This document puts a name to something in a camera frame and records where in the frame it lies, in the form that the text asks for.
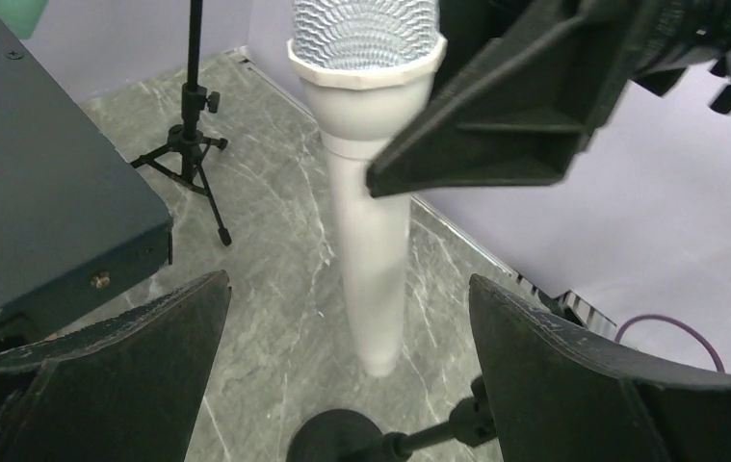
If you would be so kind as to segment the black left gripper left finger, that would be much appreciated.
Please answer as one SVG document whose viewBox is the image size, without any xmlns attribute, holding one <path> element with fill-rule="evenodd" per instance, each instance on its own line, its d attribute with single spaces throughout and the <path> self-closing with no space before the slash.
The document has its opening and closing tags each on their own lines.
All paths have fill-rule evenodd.
<svg viewBox="0 0 731 462">
<path fill-rule="evenodd" d="M 206 273 L 147 304 L 0 353 L 0 461 L 181 461 L 231 287 Z"/>
</svg>

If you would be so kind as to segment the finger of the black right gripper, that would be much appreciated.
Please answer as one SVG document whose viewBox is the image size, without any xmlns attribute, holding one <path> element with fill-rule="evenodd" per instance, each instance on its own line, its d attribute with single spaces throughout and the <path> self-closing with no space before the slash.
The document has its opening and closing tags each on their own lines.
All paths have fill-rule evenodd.
<svg viewBox="0 0 731 462">
<path fill-rule="evenodd" d="M 367 169 L 374 197 L 559 183 L 638 67 L 655 1 L 535 1 Z"/>
</svg>

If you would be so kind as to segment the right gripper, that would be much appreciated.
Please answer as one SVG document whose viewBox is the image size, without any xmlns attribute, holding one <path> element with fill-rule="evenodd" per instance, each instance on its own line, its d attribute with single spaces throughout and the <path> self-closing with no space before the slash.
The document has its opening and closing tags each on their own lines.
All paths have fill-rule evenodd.
<svg viewBox="0 0 731 462">
<path fill-rule="evenodd" d="M 633 82 L 666 95 L 696 64 L 712 63 L 710 73 L 727 83 L 710 103 L 731 114 L 731 1 L 664 1 Z"/>
</svg>

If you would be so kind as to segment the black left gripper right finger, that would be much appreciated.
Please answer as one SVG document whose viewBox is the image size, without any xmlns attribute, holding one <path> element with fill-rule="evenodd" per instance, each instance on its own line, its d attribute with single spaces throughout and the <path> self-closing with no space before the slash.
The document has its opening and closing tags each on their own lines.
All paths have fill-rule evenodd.
<svg viewBox="0 0 731 462">
<path fill-rule="evenodd" d="M 731 374 L 619 345 L 473 275 L 469 314 L 507 461 L 731 461 Z"/>
</svg>

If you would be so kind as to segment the white microphone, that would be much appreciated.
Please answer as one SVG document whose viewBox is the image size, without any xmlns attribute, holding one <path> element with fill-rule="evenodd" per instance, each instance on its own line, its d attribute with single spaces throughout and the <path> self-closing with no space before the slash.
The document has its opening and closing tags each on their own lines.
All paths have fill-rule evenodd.
<svg viewBox="0 0 731 462">
<path fill-rule="evenodd" d="M 288 58 L 326 154 L 355 353 L 375 377 L 398 361 L 410 198 L 374 198 L 366 172 L 426 106 L 446 52 L 434 1 L 297 1 Z"/>
</svg>

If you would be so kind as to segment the black tripod mic stand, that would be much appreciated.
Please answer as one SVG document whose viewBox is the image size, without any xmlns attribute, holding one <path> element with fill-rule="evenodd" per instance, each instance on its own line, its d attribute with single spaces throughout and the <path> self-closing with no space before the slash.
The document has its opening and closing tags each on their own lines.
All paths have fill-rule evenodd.
<svg viewBox="0 0 731 462">
<path fill-rule="evenodd" d="M 189 2 L 189 27 L 186 62 L 186 80 L 181 86 L 181 122 L 168 130 L 165 144 L 149 151 L 130 162 L 138 169 L 149 166 L 185 189 L 208 199 L 218 226 L 218 235 L 223 245 L 232 244 L 228 228 L 222 220 L 215 196 L 203 168 L 203 161 L 212 147 L 220 151 L 228 147 L 228 139 L 211 138 L 198 129 L 202 112 L 215 114 L 220 106 L 221 95 L 202 86 L 198 80 L 202 36 L 203 1 Z M 168 153 L 180 156 L 181 168 L 175 172 L 158 162 Z"/>
</svg>

